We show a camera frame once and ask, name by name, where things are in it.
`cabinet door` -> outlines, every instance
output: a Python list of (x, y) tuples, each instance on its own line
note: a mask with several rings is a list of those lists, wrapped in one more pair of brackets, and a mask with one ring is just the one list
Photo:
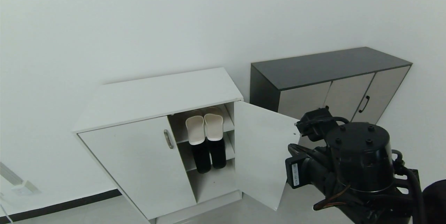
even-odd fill
[(349, 121), (361, 103), (374, 73), (334, 80), (328, 90), (324, 107), (328, 106), (333, 116)]
[(286, 183), (289, 143), (299, 141), (298, 120), (242, 101), (234, 102), (236, 186), (277, 210)]
[(167, 116), (79, 136), (147, 219), (196, 204)]
[(304, 113), (321, 108), (330, 84), (331, 82), (325, 82), (280, 92), (277, 112), (300, 119)]
[(376, 124), (408, 70), (401, 67), (377, 72), (352, 121)]

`black baseboard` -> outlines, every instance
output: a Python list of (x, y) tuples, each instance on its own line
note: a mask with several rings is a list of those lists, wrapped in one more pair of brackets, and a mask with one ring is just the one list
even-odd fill
[[(45, 207), (45, 208), (39, 208), (39, 209), (31, 210), (31, 211), (26, 211), (23, 213), (13, 214), (13, 215), (10, 215), (9, 217), (13, 221), (22, 221), (24, 219), (35, 218), (35, 217), (39, 217), (39, 216), (43, 216), (43, 215), (47, 215), (47, 214), (56, 213), (59, 211), (64, 211), (64, 210), (71, 209), (71, 208), (77, 208), (77, 207), (80, 207), (83, 205), (95, 203), (95, 202), (98, 202), (101, 200), (107, 200), (107, 199), (117, 197), (120, 195), (121, 195), (121, 192), (119, 192), (118, 189), (114, 189), (114, 190), (110, 190), (110, 191), (103, 192), (100, 194), (95, 194), (95, 195), (92, 195), (89, 197), (84, 197), (84, 198), (77, 199), (77, 200), (70, 200), (67, 202), (63, 202), (63, 203), (52, 205), (52, 206)], [(10, 222), (9, 222), (8, 218), (6, 218), (6, 216), (0, 217), (0, 224), (7, 224), (7, 223), (10, 223)]]

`white slipper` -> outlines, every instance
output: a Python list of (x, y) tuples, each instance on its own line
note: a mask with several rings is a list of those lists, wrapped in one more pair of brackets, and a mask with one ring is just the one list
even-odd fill
[(208, 140), (215, 141), (223, 139), (223, 116), (219, 108), (207, 108), (204, 121), (206, 123), (205, 129)]
[(204, 118), (196, 115), (186, 119), (187, 136), (191, 145), (199, 145), (204, 142)]

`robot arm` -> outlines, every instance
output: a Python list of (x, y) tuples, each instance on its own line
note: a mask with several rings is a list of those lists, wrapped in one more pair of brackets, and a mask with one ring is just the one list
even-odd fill
[[(325, 108), (306, 113), (296, 126), (311, 141), (326, 142), (315, 149), (289, 144), (292, 157), (285, 160), (292, 188), (312, 184), (325, 195), (314, 210), (339, 208), (355, 224), (407, 224), (411, 216), (414, 224), (426, 224), (418, 172), (406, 168), (402, 154), (390, 148), (384, 128), (350, 123)], [(408, 194), (398, 188), (408, 189)]]

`cabinet top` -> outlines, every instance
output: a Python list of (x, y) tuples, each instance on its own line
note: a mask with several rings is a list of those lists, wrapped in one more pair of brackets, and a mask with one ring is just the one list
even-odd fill
[(411, 62), (368, 47), (252, 63), (278, 90), (348, 78)]
[(243, 100), (223, 67), (100, 86), (73, 132)]

